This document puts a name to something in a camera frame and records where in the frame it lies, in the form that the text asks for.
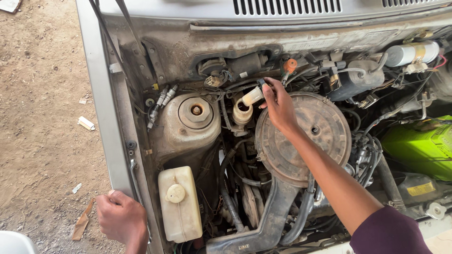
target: round air filter housing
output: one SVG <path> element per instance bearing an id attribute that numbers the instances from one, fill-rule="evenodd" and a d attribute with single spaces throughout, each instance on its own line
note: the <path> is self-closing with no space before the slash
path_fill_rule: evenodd
<path id="1" fill-rule="evenodd" d="M 327 98 L 309 92 L 289 93 L 298 125 L 341 167 L 347 164 L 352 138 L 341 111 Z M 278 179 L 307 187 L 309 169 L 289 140 L 272 124 L 265 109 L 256 125 L 258 157 Z"/>

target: maroon sleeve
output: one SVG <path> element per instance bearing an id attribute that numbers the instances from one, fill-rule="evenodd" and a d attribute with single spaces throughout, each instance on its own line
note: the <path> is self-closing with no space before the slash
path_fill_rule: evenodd
<path id="1" fill-rule="evenodd" d="M 419 224 L 393 207 L 384 207 L 361 223 L 350 246 L 356 254 L 432 254 Z"/>

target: vent slot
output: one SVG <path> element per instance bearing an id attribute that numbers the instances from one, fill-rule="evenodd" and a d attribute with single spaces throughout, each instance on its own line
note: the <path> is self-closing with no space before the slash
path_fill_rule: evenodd
<path id="1" fill-rule="evenodd" d="M 337 13 L 341 0 L 233 0 L 236 15 L 288 16 Z M 384 7 L 433 0 L 382 0 Z"/>
<path id="2" fill-rule="evenodd" d="M 383 7 L 400 7 L 408 5 L 426 4 L 431 3 L 435 0 L 381 0 Z"/>

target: orange cap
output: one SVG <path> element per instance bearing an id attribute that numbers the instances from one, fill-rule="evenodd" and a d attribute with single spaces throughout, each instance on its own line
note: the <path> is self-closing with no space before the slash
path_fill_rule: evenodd
<path id="1" fill-rule="evenodd" d="M 291 74 L 297 67 L 297 61 L 295 59 L 291 58 L 291 59 L 287 60 L 282 66 L 283 66 L 282 68 L 284 69 L 285 72 L 289 71 L 289 74 Z"/>

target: person's hand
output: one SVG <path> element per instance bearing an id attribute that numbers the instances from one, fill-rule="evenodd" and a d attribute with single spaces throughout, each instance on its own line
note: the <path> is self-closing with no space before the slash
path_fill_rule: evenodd
<path id="1" fill-rule="evenodd" d="M 120 191 L 96 198 L 100 231 L 108 239 L 126 245 L 127 254 L 146 253 L 149 239 L 144 207 Z"/>
<path id="2" fill-rule="evenodd" d="M 260 108 L 268 108 L 268 114 L 272 124 L 284 135 L 300 130 L 295 116 L 295 109 L 290 95 L 284 89 L 280 81 L 272 78 L 264 78 L 265 82 L 272 85 L 262 86 L 265 102 Z"/>

